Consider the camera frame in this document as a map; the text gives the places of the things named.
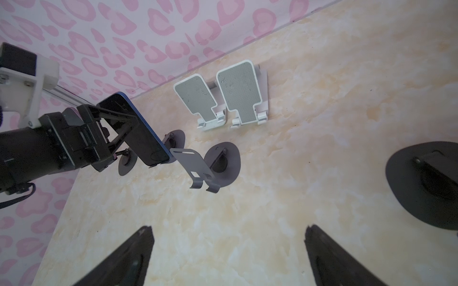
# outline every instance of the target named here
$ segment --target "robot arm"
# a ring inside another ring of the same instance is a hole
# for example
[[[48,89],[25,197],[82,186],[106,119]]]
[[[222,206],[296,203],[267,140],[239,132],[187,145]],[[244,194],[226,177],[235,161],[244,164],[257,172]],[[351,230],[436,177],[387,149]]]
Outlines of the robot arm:
[[[7,43],[0,52],[0,106],[21,114],[19,129],[0,133],[0,193],[20,194],[39,177],[87,165],[103,170],[113,161],[127,134],[138,126],[136,116],[83,104],[77,107],[81,118],[70,108],[38,118],[42,89],[56,86],[59,64]],[[125,122],[112,142],[102,118]]]

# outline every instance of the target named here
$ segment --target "screw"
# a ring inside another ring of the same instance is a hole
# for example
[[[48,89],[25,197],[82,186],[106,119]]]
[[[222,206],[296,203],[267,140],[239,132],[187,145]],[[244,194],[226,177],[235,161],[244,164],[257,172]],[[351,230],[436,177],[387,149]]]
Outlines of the screw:
[[[8,84],[9,76],[5,74],[0,74],[0,84]]]

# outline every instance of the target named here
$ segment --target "table surface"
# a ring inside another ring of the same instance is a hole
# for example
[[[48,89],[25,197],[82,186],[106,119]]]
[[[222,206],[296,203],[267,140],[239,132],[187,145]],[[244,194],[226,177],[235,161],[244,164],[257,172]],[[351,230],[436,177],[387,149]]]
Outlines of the table surface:
[[[394,152],[458,141],[456,15],[454,0],[343,0],[195,71],[266,69],[263,125],[230,130],[230,114],[196,130],[180,79],[134,99],[157,134],[183,130],[186,148],[236,144],[239,177],[212,194],[189,189],[177,162],[138,161],[124,177],[116,163],[82,169],[33,285],[73,284],[143,225],[156,240],[145,285],[314,285],[312,224],[388,285],[458,285],[456,232],[411,216],[385,178]]]

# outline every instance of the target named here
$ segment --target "phone stand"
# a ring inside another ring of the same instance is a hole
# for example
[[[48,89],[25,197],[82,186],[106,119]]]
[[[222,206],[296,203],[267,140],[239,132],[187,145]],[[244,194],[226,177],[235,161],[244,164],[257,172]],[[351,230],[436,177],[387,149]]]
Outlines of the phone stand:
[[[191,177],[191,189],[200,189],[205,181],[207,191],[217,193],[221,187],[233,183],[240,173],[240,152],[230,142],[210,148],[205,159],[192,149],[171,148],[170,152]]]
[[[174,91],[192,114],[198,114],[197,128],[209,130],[226,124],[226,104],[219,87],[206,83],[199,74],[174,85]]]
[[[232,120],[231,128],[253,122],[267,122],[267,70],[261,70],[250,60],[244,60],[220,70],[216,73],[216,80],[228,110],[237,114]]]

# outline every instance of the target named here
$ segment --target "metal phone holder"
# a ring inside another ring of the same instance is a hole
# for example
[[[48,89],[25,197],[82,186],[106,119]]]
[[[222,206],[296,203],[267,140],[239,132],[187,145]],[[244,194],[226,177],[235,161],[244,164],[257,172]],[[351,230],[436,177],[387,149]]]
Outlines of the metal phone holder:
[[[207,191],[217,193],[221,187],[233,183],[240,173],[240,152],[230,142],[213,146],[205,158],[192,149],[171,148],[170,152],[191,177],[191,189],[200,189],[205,181]]]
[[[388,160],[386,176],[409,213],[432,226],[458,230],[458,143],[404,148]]]

